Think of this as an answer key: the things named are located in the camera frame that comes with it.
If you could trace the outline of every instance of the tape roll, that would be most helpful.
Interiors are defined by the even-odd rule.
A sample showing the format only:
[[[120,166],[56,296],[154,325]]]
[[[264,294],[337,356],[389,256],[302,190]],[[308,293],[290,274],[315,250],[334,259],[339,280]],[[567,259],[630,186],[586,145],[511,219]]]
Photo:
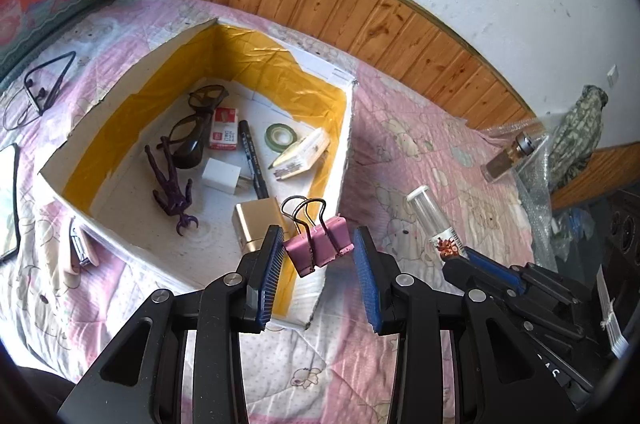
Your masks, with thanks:
[[[296,140],[298,135],[286,124],[271,124],[264,133],[264,141],[276,153],[282,153]]]

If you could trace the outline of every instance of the wooden wall panel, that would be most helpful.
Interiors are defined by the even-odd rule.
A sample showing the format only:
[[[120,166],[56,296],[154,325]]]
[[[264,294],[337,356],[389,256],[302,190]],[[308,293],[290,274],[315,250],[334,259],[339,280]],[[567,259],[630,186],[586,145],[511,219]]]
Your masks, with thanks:
[[[497,72],[407,0],[209,0],[314,36],[394,77],[472,128],[532,118]],[[554,207],[640,179],[640,143],[594,153]]]

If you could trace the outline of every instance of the open box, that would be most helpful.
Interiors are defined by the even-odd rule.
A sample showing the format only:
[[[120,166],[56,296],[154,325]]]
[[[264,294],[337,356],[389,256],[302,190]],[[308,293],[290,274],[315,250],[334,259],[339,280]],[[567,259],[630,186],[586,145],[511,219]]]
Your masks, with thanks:
[[[217,21],[194,26],[133,65],[75,127],[41,174],[54,194],[82,220],[88,232],[126,261],[161,277],[177,293],[205,287],[233,271],[241,251],[231,224],[236,203],[256,198],[252,187],[228,195],[201,185],[207,157],[248,166],[242,148],[206,150],[200,165],[178,169],[180,187],[193,179],[193,203],[186,210],[200,220],[175,230],[156,204],[162,193],[143,151],[153,148],[166,172],[161,135],[192,113],[187,93],[222,83],[230,96],[223,105],[239,109],[251,127],[255,149],[271,196],[323,197],[325,218],[336,213],[351,126],[354,78],[332,64],[267,35]],[[267,170],[277,156],[264,140],[268,125],[285,123],[299,137],[323,127],[329,147],[306,173],[276,181]],[[283,264],[273,317],[305,327],[324,286],[324,269],[300,279],[288,258]]]

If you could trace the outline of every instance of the brown packing tape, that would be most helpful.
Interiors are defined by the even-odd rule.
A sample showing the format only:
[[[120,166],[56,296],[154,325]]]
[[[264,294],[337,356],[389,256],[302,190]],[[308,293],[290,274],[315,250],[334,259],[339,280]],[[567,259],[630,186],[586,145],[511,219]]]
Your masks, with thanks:
[[[310,197],[322,196],[338,147],[345,93],[303,71],[290,52],[261,32],[214,24],[180,46],[139,92],[129,95],[113,112],[67,181],[64,198],[90,213],[100,185],[116,171],[139,133],[201,78],[239,82],[267,97],[294,120],[324,128],[331,143],[308,193]],[[295,280],[296,271],[287,257],[274,315],[286,316]]]

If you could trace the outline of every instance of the bedspread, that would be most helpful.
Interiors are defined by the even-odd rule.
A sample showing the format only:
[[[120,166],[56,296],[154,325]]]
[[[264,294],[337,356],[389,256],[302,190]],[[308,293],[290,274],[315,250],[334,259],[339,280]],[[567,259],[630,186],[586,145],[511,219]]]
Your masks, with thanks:
[[[298,45],[357,77],[340,211],[351,228],[369,226],[378,248],[391,253],[403,271],[455,292],[404,199],[420,184],[433,188],[467,245],[501,263],[532,260],[530,227],[515,185],[509,179],[494,185],[484,181],[479,165],[495,149],[463,121],[356,58],[257,16],[199,0],[116,0],[78,23],[31,65],[78,52],[54,107],[22,129],[0,131],[0,147],[14,141],[21,147],[22,234],[17,260],[0,267],[0,309],[54,370],[78,380],[140,303],[156,288],[171,285],[99,246],[100,266],[84,267],[79,275],[64,272],[58,263],[68,245],[69,215],[52,199],[38,170],[132,64],[214,17]],[[3,109],[19,82],[2,97]],[[397,346],[397,336],[372,333],[351,258],[333,262],[308,330],[270,327],[260,336],[241,336],[251,422],[333,423],[346,416],[353,423],[386,422]],[[447,338],[443,360],[445,417],[452,418]],[[187,420],[189,413],[187,398]]]

